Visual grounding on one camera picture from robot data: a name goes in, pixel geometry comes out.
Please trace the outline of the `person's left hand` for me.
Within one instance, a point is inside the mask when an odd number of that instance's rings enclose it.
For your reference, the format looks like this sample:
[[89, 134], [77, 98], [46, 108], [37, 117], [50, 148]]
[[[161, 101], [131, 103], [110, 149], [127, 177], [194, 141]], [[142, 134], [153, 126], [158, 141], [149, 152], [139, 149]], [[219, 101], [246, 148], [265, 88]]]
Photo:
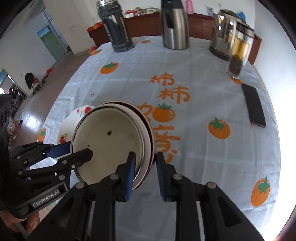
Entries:
[[18, 219], [18, 218], [15, 218], [9, 211], [3, 210], [3, 211], [1, 211], [1, 219], [3, 220], [3, 222], [7, 226], [7, 228], [13, 230], [14, 232], [19, 231], [16, 228], [15, 223], [27, 221], [26, 229], [27, 229], [28, 234], [31, 234], [32, 231], [34, 231], [34, 229], [40, 223], [40, 217], [39, 217], [38, 213], [35, 213], [25, 219]]

